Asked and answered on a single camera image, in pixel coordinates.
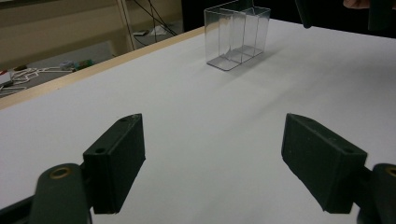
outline screw hole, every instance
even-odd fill
[[[70,168],[68,168],[68,167],[61,167],[61,168],[58,168],[58,169],[52,171],[52,172],[49,174],[49,177],[50,177],[51,179],[61,179],[61,178],[64,178],[65,176],[67,176],[67,175],[70,175],[70,173],[71,173]]]
[[[95,150],[95,153],[97,153],[97,154],[101,154],[101,153],[104,153],[106,150],[104,149],[104,148],[98,148],[98,149],[96,149]]]

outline white tabletop surface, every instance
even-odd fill
[[[356,223],[323,212],[281,159],[287,113],[396,163],[396,40],[271,20],[265,54],[229,72],[198,35],[0,110],[0,208],[117,119],[142,113],[147,160],[119,214],[93,223]]]

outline floor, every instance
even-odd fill
[[[171,29],[176,35],[182,34],[183,33],[183,23],[182,21],[174,21],[174,22],[169,22],[167,24],[169,29]],[[153,29],[148,29],[148,34],[144,36],[135,36],[134,35],[134,40],[135,40],[135,48],[136,49],[141,49],[145,46],[154,44],[156,42],[165,40],[167,38],[170,38],[174,35],[170,34],[169,32],[165,32],[163,35],[161,34],[161,27],[156,27],[156,31],[158,32],[153,32]],[[24,80],[22,84],[19,85],[14,85],[9,87],[7,89],[4,87],[3,89],[0,87],[0,98],[1,97],[6,97],[10,94],[13,94],[18,91],[23,91],[23,90],[14,90],[13,88],[21,88],[21,89],[29,89],[32,88],[33,86],[40,85],[42,83],[51,81],[55,78],[58,77],[63,77],[68,74],[71,74],[71,72],[68,71],[62,71],[59,66],[61,63],[66,62],[66,61],[72,61],[75,63],[86,61],[86,60],[92,60],[93,63],[101,63],[106,60],[112,59],[113,56],[110,52],[110,46],[108,45],[107,42],[96,44],[89,46],[84,49],[79,49],[79,50],[74,50],[67,52],[62,55],[57,55],[55,57],[48,58],[46,60],[42,60],[39,62],[35,63],[29,63],[26,64],[26,67],[28,69],[32,70],[32,73],[30,74],[23,74],[21,76],[21,79]],[[50,69],[49,71],[52,72],[39,72],[40,70],[34,70],[34,69],[46,69],[46,68],[54,68]]]

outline wire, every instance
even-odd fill
[[[161,18],[160,14],[158,13],[157,9],[155,9],[154,5],[151,4],[151,0],[148,0],[150,5],[152,6],[152,8],[154,8],[155,13],[157,14],[158,18],[160,18],[160,20],[163,22],[163,26],[166,27],[168,30],[170,30],[172,32],[172,35],[177,35],[176,32],[174,32],[173,30],[171,30],[169,28],[169,26],[166,25],[166,23],[163,21],[163,18]]]
[[[15,87],[23,83],[29,82],[32,78],[38,77],[40,73],[70,73],[70,70],[60,70],[60,67],[48,67],[48,68],[26,68],[21,71],[17,71],[11,74],[12,85],[10,87],[0,86],[0,96],[10,95],[19,91],[24,91],[27,87]]]
[[[166,24],[164,24],[164,22],[159,21],[157,18],[155,18],[152,14],[150,14],[144,7],[142,7],[142,5],[140,5],[136,0],[134,0],[135,3],[137,3],[138,6],[140,6],[143,10],[146,11],[146,13],[148,13],[150,15],[151,18],[153,18],[155,21],[157,21],[159,24],[161,24],[163,26],[163,29],[166,30],[168,33],[170,33],[171,35],[177,35],[177,33],[175,33],[173,30],[171,30],[168,26],[166,26]]]
[[[154,30],[155,43],[157,43],[157,30],[155,29],[155,20],[154,20],[154,16],[153,16],[154,13],[152,13],[152,4],[151,4],[151,1],[148,0],[148,2],[149,2],[149,7],[150,7],[150,9],[151,9],[152,27],[153,27],[153,30]]]
[[[129,38],[131,40],[132,49],[135,50],[134,41],[132,40],[132,37],[131,37],[131,35],[133,35],[133,34],[132,34],[132,31],[131,31],[131,28],[129,27],[128,19],[126,18],[126,14],[125,14],[125,5],[123,4],[122,1],[120,1],[120,2],[121,2],[121,6],[122,6],[122,11],[124,12],[122,14],[124,15],[124,19],[125,19],[125,22],[126,22],[126,28],[128,29]]]

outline table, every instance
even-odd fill
[[[394,39],[271,20],[264,55],[230,72],[205,64],[201,28],[6,97],[0,208],[142,113],[147,160],[121,212],[93,223],[356,223],[358,207],[322,212],[282,161],[285,117],[340,134],[370,169],[395,163],[395,59]]]

